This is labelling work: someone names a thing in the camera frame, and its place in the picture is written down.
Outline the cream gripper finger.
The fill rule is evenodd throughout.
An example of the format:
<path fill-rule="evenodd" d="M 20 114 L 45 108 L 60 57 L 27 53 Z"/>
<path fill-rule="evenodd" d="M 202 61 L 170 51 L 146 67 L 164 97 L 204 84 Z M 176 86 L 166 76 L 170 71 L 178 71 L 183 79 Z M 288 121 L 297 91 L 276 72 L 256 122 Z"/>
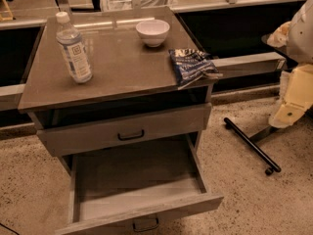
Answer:
<path fill-rule="evenodd" d="M 268 119 L 268 123 L 276 128 L 286 128 L 297 122 L 307 111 L 307 108 L 295 104 L 278 102 Z"/>

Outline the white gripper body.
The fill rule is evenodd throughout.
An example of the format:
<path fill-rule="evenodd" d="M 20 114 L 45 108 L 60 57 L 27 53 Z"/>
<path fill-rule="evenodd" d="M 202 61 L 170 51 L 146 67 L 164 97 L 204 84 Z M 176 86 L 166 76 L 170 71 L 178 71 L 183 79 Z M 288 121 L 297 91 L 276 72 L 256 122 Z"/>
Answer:
<path fill-rule="evenodd" d="M 313 105 L 313 65 L 299 65 L 280 77 L 280 107 L 307 111 Z"/>

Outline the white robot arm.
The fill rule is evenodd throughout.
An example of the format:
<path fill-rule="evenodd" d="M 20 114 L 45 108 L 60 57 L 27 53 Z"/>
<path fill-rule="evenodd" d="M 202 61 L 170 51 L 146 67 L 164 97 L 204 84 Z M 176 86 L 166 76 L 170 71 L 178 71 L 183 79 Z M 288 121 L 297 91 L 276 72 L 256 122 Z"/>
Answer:
<path fill-rule="evenodd" d="M 269 118 L 275 128 L 286 128 L 313 106 L 313 0 L 307 0 L 293 18 L 271 33 L 266 43 L 297 62 L 292 72 L 283 71 L 280 98 Z"/>

